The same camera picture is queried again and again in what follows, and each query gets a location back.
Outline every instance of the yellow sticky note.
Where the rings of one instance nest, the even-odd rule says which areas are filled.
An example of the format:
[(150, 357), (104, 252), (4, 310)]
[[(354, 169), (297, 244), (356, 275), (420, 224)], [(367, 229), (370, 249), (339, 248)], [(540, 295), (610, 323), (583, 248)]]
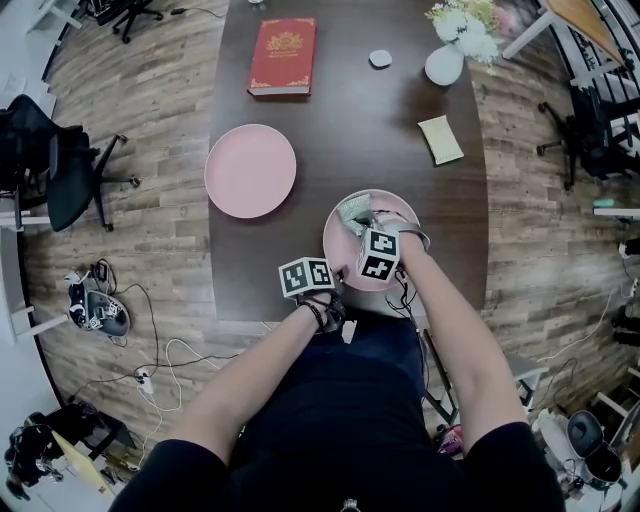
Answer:
[(440, 116), (418, 123), (429, 143), (436, 165), (462, 158), (464, 153), (458, 145), (447, 116)]

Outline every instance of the book cover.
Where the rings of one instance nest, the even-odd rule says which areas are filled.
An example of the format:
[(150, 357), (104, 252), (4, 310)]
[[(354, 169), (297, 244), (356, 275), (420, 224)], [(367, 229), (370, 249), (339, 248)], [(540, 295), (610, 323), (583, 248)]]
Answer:
[(316, 20), (264, 20), (253, 52), (249, 92), (309, 94), (313, 71)]

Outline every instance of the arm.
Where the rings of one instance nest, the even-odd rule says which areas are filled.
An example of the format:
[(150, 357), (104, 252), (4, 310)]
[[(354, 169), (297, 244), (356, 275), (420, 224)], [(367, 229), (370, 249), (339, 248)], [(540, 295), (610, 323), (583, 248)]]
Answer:
[[(326, 301), (324, 296), (318, 298)], [(316, 307), (324, 315), (324, 308)], [(228, 465), (240, 430), (269, 400), (317, 328), (308, 307), (291, 313), (265, 339), (216, 373), (170, 437), (208, 448)]]
[(489, 328), (415, 235), (400, 235), (404, 267), (424, 304), (433, 342), (460, 406), (464, 449), (493, 429), (527, 421), (507, 360)]

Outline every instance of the white vase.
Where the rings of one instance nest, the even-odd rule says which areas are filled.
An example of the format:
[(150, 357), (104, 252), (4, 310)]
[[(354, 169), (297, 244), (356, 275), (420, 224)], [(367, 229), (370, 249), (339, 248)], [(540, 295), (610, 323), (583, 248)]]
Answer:
[(451, 85), (462, 73), (463, 64), (463, 53), (454, 45), (447, 44), (429, 55), (424, 72), (433, 83)]

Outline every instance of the pink plate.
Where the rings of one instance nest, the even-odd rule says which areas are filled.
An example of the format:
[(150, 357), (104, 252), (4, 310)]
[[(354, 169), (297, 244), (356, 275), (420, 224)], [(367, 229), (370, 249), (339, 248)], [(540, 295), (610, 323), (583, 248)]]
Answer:
[(322, 245), (324, 247), (324, 255), (329, 260), (331, 268), (346, 265), (349, 269), (347, 278), (345, 279), (346, 284), (364, 292), (381, 292), (397, 286), (398, 282), (391, 278), (388, 283), (383, 283), (373, 279), (367, 279), (366, 277), (360, 277), (356, 274), (355, 266), (358, 254), (360, 253), (360, 240), (342, 225), (340, 222), (340, 214), (338, 213), (338, 206), (340, 204), (347, 199), (363, 194), (371, 194), (371, 207), (373, 210), (398, 212), (407, 220), (411, 220), (416, 224), (420, 223), (418, 222), (418, 217), (415, 212), (404, 199), (401, 199), (391, 192), (376, 189), (354, 192), (340, 201), (329, 215), (324, 225)]
[(274, 210), (291, 192), (296, 155), (278, 130), (246, 124), (215, 143), (204, 169), (213, 203), (232, 217), (250, 219)]

